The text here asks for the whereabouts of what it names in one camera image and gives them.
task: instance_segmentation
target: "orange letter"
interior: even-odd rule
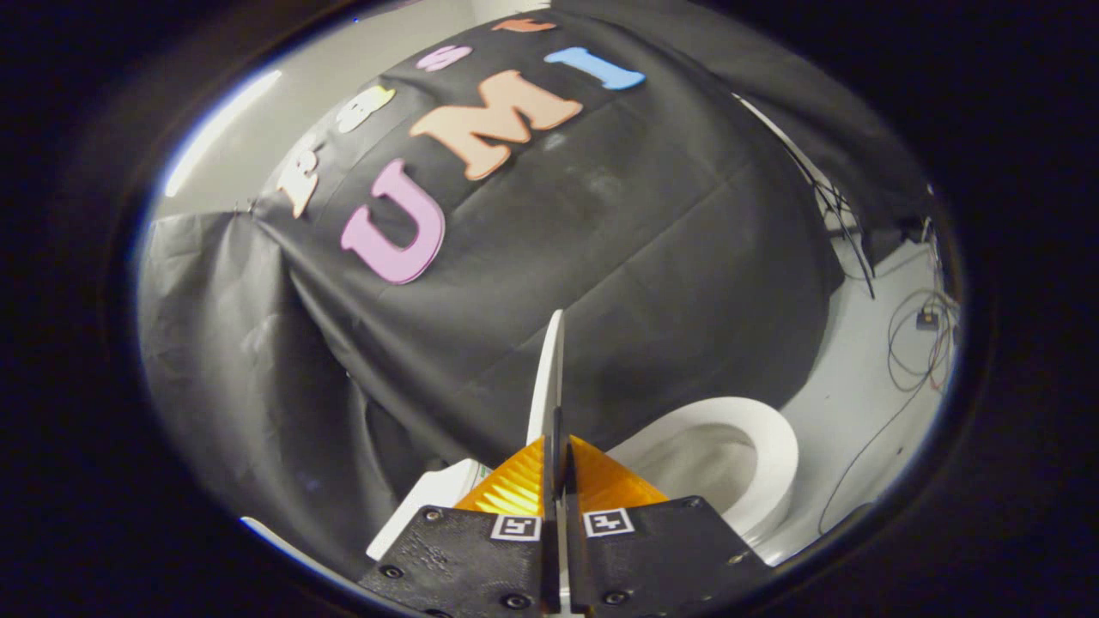
[[[555,23],[534,23],[534,20],[526,18],[523,20],[508,20],[492,26],[492,30],[510,30],[511,32],[539,32],[540,30],[553,30],[557,27]]]
[[[545,131],[584,109],[578,101],[562,99],[526,81],[519,76],[518,70],[498,73],[481,81],[477,90],[485,107],[435,108],[409,131],[410,135],[426,133],[451,148],[451,152],[466,162],[466,178],[470,180],[488,176],[511,155],[508,146],[490,146],[478,136],[518,144],[525,144],[531,140],[531,133],[517,111],[523,112],[531,121],[531,126]]]

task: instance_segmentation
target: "wire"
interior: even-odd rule
[[[951,351],[953,347],[951,343],[951,334],[953,332],[953,324],[954,324],[953,312],[957,311],[958,307],[956,304],[952,304],[951,300],[945,295],[940,293],[937,287],[939,286],[936,285],[934,289],[921,288],[909,294],[904,298],[904,300],[900,301],[900,305],[897,306],[897,308],[892,312],[892,316],[889,318],[889,327],[888,327],[889,338],[887,345],[888,355],[886,357],[886,364],[889,369],[889,378],[892,380],[893,386],[897,387],[898,390],[900,390],[901,393],[909,393],[910,395],[908,399],[904,400],[904,404],[900,407],[900,409],[893,412],[893,415],[889,417],[889,420],[887,420],[885,424],[882,424],[874,433],[874,435],[870,437],[870,439],[867,440],[865,444],[863,444],[863,448],[859,449],[857,453],[855,453],[855,456],[852,457],[851,462],[847,464],[847,467],[844,468],[843,474],[840,475],[840,481],[837,481],[835,487],[832,488],[832,493],[829,495],[828,500],[824,503],[824,508],[821,509],[820,518],[817,520],[817,532],[821,536],[824,536],[824,516],[828,514],[829,507],[832,506],[832,500],[835,499],[836,494],[840,492],[840,487],[843,486],[843,482],[847,478],[847,474],[851,473],[851,470],[855,466],[855,463],[858,462],[859,457],[863,456],[863,453],[865,453],[866,450],[870,448],[870,444],[873,444],[874,441],[877,440],[878,437],[880,437],[885,432],[885,430],[888,429],[889,426],[892,424],[892,422],[897,420],[904,410],[908,409],[908,407],[912,404],[912,401],[915,400],[917,395],[920,394],[920,390],[923,389],[924,385],[930,384],[932,389],[934,389],[935,391],[941,391],[942,387],[950,379]],[[918,299],[921,295],[926,295],[928,298],[924,299],[920,308],[909,311],[908,313],[904,314],[904,318],[902,318],[898,322],[897,316],[901,313],[901,311],[904,309],[906,306],[908,306],[913,300]],[[929,308],[942,309],[941,311],[943,316],[942,324],[944,328],[942,328],[936,333],[935,343],[934,345],[931,346],[931,349],[928,352],[926,369],[919,372],[907,366],[903,362],[901,362],[900,357],[898,357],[896,352],[893,351],[893,342],[897,338],[897,334],[900,332],[901,327],[903,327],[906,322],[909,322],[909,320],[913,316],[919,313],[921,310],[926,310]],[[911,376],[918,377],[919,379],[917,380],[917,383],[913,385],[901,385],[897,380],[897,376],[893,373],[895,362],[902,371],[904,371]],[[941,366],[944,369],[942,383],[936,380],[934,375],[935,371],[939,369]]]
[[[903,412],[908,408],[908,406],[915,399],[915,396],[920,394],[920,388],[923,386],[924,382],[926,382],[926,378],[920,382],[917,388],[912,391],[912,395],[910,395],[908,400],[904,401],[904,405],[901,406],[899,410],[893,412],[893,416],[889,417],[889,420],[887,420],[886,423],[881,426],[881,429],[878,429],[877,433],[875,433],[874,437],[870,438],[866,442],[866,444],[863,445],[863,448],[858,451],[858,453],[855,454],[855,457],[851,460],[851,463],[847,464],[847,467],[843,471],[843,474],[840,475],[840,481],[835,484],[835,487],[832,489],[832,494],[828,497],[828,501],[824,503],[824,508],[821,510],[820,519],[817,520],[817,532],[819,532],[822,537],[824,536],[824,515],[828,512],[828,507],[832,505],[832,499],[835,498],[835,495],[840,492],[840,487],[843,485],[843,481],[847,478],[847,473],[851,472],[851,468],[855,466],[855,462],[858,461],[858,457],[863,456],[863,453],[865,453],[866,450],[870,448],[870,444],[873,444],[874,441],[877,440],[878,435],[881,435],[881,433],[890,424],[892,424],[892,421],[897,420],[897,418],[901,415],[901,412]]]

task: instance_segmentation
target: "black cloth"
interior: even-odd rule
[[[767,36],[681,0],[554,0],[554,8],[634,32],[697,63],[744,97],[843,192],[870,264],[889,256],[935,198],[926,173],[865,101]]]
[[[471,29],[366,82],[397,96],[354,131],[335,130],[343,101],[325,114],[301,219],[275,190],[280,165],[251,212],[163,219],[148,233],[141,345],[168,433],[235,514],[348,576],[422,472],[464,457],[495,466],[523,445],[555,309],[566,429],[609,449],[708,397],[781,407],[843,280],[809,186],[728,84],[643,27],[571,7],[528,16],[558,27]],[[444,44],[474,53],[415,68]],[[571,46],[646,80],[606,90],[542,59]],[[478,181],[434,139],[409,136],[437,106],[481,106],[477,84],[507,69],[584,110],[507,143],[511,158]],[[806,125],[828,115],[798,107],[809,87],[790,88]],[[439,255],[404,286],[340,246],[364,203],[393,242],[412,239],[408,216],[370,197],[397,157],[446,217]]]

